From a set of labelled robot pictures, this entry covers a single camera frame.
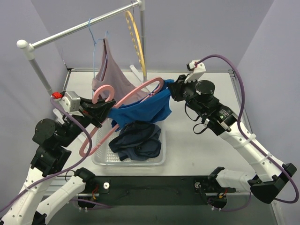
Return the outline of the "royal blue tank top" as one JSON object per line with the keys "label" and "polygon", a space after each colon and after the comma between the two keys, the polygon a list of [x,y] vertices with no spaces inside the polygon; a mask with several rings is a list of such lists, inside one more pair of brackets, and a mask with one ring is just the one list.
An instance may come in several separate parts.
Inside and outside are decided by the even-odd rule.
{"label": "royal blue tank top", "polygon": [[112,119],[111,125],[119,125],[124,128],[127,124],[135,121],[156,123],[165,120],[171,113],[171,92],[167,85],[174,83],[173,79],[164,79],[164,85],[160,91],[146,100],[139,100],[132,104],[112,108],[108,118]]}

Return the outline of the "pink plastic hanger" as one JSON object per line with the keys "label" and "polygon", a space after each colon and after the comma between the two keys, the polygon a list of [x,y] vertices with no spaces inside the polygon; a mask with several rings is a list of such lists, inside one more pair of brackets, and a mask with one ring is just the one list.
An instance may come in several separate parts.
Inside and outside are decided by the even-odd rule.
{"label": "pink plastic hanger", "polygon": [[[134,96],[136,93],[138,93],[140,90],[146,88],[148,85],[154,83],[154,82],[159,82],[158,86],[156,89],[154,89],[153,91],[150,91],[149,94],[147,94],[147,96],[145,96],[145,98],[142,99],[142,101],[145,101],[146,99],[154,96],[156,93],[158,93],[163,85],[164,85],[164,80],[161,78],[161,77],[155,77],[155,78],[152,78],[144,83],[142,83],[140,86],[136,87],[135,89],[133,89],[132,91],[130,91],[127,95],[125,95],[120,101],[118,101],[113,107],[114,108],[119,108],[121,105],[123,105],[123,103],[127,102],[132,96]],[[114,93],[114,89],[110,86],[110,85],[104,85],[104,86],[101,86],[99,87],[94,95],[93,95],[93,98],[92,98],[92,102],[93,103],[96,103],[97,99],[98,99],[98,96],[100,95],[101,91],[104,91],[104,90],[108,90],[110,92],[110,95],[109,95],[109,100],[110,100],[110,97],[113,96],[113,93]],[[94,147],[92,148],[91,150],[88,150],[86,153],[84,153],[84,150],[89,142],[88,140],[88,137],[92,137],[97,131],[98,131],[98,128],[97,127],[94,127],[92,129],[92,131],[87,134],[87,138],[86,140],[83,142],[80,150],[79,150],[79,155],[81,157],[88,157],[90,155],[92,155],[94,152],[97,151],[97,149],[119,128],[119,125],[115,125],[108,133],[107,135]]]}

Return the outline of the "dark navy tank top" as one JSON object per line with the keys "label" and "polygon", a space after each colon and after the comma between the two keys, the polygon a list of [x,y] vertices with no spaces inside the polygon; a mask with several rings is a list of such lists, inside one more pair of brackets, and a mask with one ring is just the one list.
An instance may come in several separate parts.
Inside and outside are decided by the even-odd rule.
{"label": "dark navy tank top", "polygon": [[145,161],[156,158],[161,151],[161,128],[156,124],[135,121],[127,124],[119,135],[109,142],[109,148],[117,153],[120,161],[129,158]]}

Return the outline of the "yellow plastic hanger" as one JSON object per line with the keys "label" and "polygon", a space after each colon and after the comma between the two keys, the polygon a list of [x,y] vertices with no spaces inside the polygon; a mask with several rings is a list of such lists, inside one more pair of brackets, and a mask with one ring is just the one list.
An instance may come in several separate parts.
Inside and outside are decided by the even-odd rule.
{"label": "yellow plastic hanger", "polygon": [[125,11],[125,19],[128,25],[128,30],[130,32],[131,40],[134,45],[134,49],[136,51],[136,55],[138,57],[138,61],[142,69],[143,77],[144,79],[146,79],[147,73],[146,73],[146,65],[145,65],[142,43],[139,36],[137,25],[135,23],[135,19],[129,10]]}

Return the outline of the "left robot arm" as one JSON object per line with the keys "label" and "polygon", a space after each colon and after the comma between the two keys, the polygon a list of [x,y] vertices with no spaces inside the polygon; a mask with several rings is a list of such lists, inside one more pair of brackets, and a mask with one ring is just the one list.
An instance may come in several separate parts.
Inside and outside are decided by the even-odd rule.
{"label": "left robot arm", "polygon": [[[80,116],[72,116],[66,112],[60,99],[51,97],[51,104],[65,115],[63,124],[52,119],[41,120],[35,128],[33,141],[39,145],[31,161],[28,176],[20,193],[4,208],[7,213],[1,218],[2,225],[31,225],[34,218],[46,219],[49,214],[38,213],[40,201],[51,182],[60,174],[65,173],[83,162],[92,151],[92,136],[86,127],[93,124],[96,128],[102,126],[109,111],[115,104],[111,97],[107,99],[83,99],[79,101]],[[63,169],[71,151],[67,150],[79,134],[85,133],[88,150],[73,166]]]}

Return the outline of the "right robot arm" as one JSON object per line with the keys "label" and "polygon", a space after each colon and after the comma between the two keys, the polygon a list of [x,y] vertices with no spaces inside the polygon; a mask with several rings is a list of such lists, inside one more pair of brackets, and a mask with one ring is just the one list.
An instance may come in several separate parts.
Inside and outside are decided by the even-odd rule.
{"label": "right robot arm", "polygon": [[253,173],[216,168],[208,177],[213,191],[225,189],[252,193],[258,200],[270,204],[290,181],[297,169],[285,164],[267,151],[250,133],[232,109],[214,96],[215,85],[208,80],[186,82],[186,75],[167,85],[174,101],[185,101],[185,108],[193,110],[204,129],[230,144],[253,168]]}

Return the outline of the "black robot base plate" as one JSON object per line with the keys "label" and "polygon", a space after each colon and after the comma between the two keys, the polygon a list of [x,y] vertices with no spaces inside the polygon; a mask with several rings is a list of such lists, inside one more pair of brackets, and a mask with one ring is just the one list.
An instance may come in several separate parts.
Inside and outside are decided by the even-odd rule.
{"label": "black robot base plate", "polygon": [[207,176],[96,176],[79,195],[96,188],[97,200],[109,206],[205,205],[205,197],[227,190]]}

